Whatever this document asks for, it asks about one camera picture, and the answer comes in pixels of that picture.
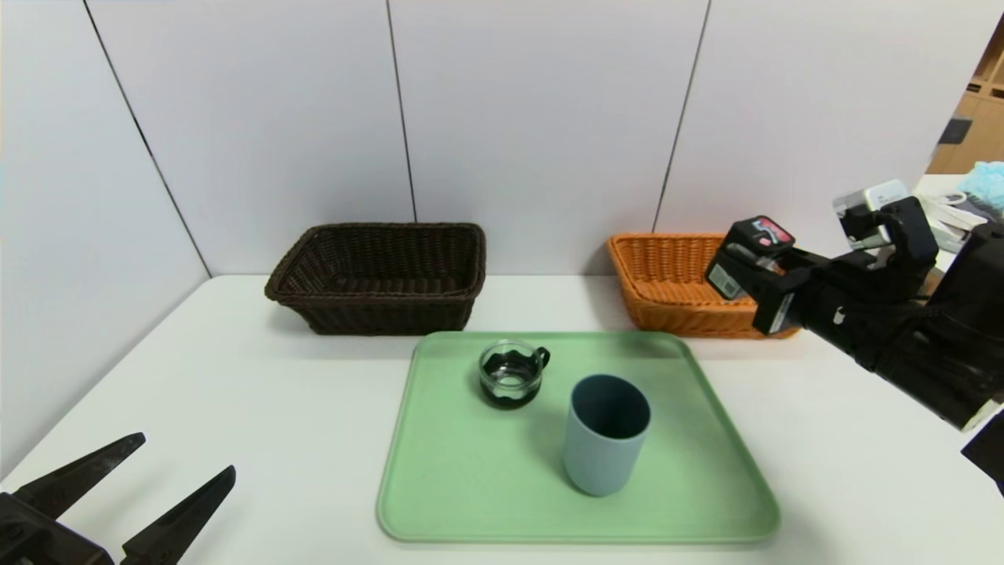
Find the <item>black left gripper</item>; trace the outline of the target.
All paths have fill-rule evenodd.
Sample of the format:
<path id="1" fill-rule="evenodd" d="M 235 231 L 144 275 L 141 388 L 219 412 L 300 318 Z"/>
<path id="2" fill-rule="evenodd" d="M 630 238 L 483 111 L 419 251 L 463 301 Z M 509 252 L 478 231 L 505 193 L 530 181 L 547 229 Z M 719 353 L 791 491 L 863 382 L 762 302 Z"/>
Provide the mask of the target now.
<path id="1" fill-rule="evenodd" d="M 146 443 L 135 432 L 1 494 L 2 564 L 112 564 L 100 545 L 59 519 L 101 480 Z M 236 468 L 227 466 L 178 505 L 122 545 L 122 564 L 176 564 L 235 486 Z"/>

